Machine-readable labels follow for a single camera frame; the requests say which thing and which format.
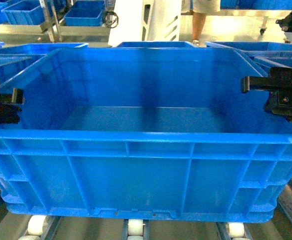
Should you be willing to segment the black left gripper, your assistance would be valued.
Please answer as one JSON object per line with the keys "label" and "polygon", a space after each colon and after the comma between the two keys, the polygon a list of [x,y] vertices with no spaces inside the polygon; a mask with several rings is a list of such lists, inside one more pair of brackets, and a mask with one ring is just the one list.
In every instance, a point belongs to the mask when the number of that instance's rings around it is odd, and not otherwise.
{"label": "black left gripper", "polygon": [[23,104],[23,90],[13,88],[12,93],[0,93],[0,124],[17,124],[20,121],[19,105]]}

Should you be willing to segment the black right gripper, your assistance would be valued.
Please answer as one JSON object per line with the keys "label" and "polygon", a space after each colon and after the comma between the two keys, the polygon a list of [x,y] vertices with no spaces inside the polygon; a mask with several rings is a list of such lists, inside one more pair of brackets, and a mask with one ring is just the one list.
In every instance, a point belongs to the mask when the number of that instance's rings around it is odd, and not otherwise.
{"label": "black right gripper", "polygon": [[268,77],[246,76],[241,79],[241,93],[269,91],[264,111],[292,122],[292,68],[272,67]]}

